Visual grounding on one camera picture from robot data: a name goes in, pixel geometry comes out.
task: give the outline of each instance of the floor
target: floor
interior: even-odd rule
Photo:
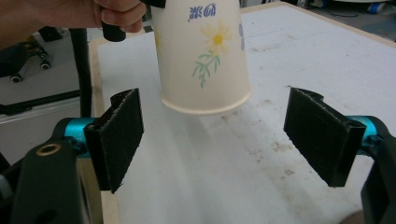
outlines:
[[[387,4],[381,13],[369,14],[370,4],[329,2],[326,7],[309,7],[308,10],[363,31],[396,40],[396,9]],[[89,41],[101,38],[102,31],[89,29]],[[12,83],[8,77],[0,78],[0,104],[10,105],[52,94],[78,90],[70,36],[65,32],[62,40],[45,43],[52,63],[50,70],[41,71],[39,60],[31,59],[22,68],[24,81]],[[55,126],[63,118],[78,118],[78,98],[42,105],[17,116],[0,115],[0,152],[10,163],[18,161],[32,147],[46,141]]]

